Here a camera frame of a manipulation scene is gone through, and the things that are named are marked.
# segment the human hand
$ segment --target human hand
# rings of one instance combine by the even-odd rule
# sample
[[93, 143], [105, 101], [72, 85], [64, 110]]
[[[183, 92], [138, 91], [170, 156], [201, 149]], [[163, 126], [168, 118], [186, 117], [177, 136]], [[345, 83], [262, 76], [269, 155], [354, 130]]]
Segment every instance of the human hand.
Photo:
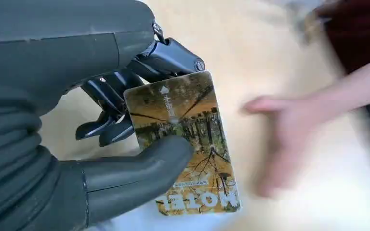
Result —
[[259, 184], [259, 195], [271, 197], [286, 188], [303, 164], [304, 149], [311, 131], [322, 122], [320, 113], [306, 100], [259, 97], [244, 106], [249, 113], [265, 113], [274, 118], [273, 153]]

